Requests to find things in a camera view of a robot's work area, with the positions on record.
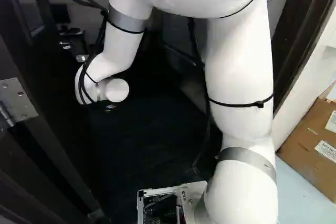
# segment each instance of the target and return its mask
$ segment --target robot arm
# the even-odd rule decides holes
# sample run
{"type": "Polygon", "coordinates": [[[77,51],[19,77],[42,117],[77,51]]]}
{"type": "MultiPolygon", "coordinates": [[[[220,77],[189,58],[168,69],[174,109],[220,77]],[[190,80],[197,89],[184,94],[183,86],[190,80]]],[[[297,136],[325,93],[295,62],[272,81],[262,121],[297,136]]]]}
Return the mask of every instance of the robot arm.
{"type": "MultiPolygon", "coordinates": [[[[128,84],[109,77],[132,65],[151,11],[152,5],[146,0],[109,0],[109,19],[113,26],[107,23],[104,50],[92,61],[84,78],[84,86],[94,101],[121,102],[127,97],[128,84]]],[[[78,89],[81,71],[82,67],[76,74],[75,92],[78,102],[83,104],[78,89]]],[[[82,94],[85,102],[91,103],[82,94]]]]}
{"type": "Polygon", "coordinates": [[[194,223],[276,224],[275,154],[270,137],[273,76],[266,0],[110,0],[110,6],[114,26],[108,24],[104,51],[87,70],[98,87],[85,76],[92,99],[118,102],[127,96],[125,81],[107,78],[130,67],[152,6],[207,18],[206,82],[223,144],[194,223]]]}

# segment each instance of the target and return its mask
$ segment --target metal hinge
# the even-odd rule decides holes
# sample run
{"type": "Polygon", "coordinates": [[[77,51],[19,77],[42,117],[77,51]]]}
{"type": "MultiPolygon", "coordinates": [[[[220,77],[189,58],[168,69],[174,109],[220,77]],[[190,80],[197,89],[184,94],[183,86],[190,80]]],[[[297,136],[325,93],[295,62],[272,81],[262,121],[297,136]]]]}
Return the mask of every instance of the metal hinge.
{"type": "Polygon", "coordinates": [[[0,112],[1,119],[7,123],[7,127],[38,116],[17,78],[0,80],[0,112]]]}

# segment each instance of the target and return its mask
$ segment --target cardboard box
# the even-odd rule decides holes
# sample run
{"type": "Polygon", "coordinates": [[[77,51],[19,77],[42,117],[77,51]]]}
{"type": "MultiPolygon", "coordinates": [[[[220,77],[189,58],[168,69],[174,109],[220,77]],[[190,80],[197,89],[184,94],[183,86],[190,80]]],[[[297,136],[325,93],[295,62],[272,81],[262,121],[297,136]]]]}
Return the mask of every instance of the cardboard box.
{"type": "Polygon", "coordinates": [[[336,103],[317,98],[278,156],[336,203],[336,103]]]}

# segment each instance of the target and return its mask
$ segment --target black floor mat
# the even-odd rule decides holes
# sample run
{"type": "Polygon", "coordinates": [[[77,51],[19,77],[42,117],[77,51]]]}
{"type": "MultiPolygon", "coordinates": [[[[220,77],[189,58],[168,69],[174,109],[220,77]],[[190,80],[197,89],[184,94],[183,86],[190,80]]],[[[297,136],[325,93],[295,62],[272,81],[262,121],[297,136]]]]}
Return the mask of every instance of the black floor mat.
{"type": "MultiPolygon", "coordinates": [[[[112,223],[135,223],[137,191],[202,180],[191,170],[205,133],[205,116],[171,82],[164,71],[133,66],[127,75],[128,98],[115,109],[111,103],[88,106],[92,139],[100,162],[102,207],[112,223]]],[[[211,144],[200,170],[210,177],[219,151],[220,131],[213,126],[211,144]]]]}

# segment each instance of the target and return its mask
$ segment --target metal bracket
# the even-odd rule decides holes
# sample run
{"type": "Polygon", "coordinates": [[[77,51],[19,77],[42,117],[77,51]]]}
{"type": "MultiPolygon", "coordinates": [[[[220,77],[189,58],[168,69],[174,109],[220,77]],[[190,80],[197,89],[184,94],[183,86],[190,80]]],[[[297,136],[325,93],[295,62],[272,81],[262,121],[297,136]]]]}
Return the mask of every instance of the metal bracket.
{"type": "Polygon", "coordinates": [[[38,116],[19,80],[0,80],[0,100],[13,123],[38,116]]]}

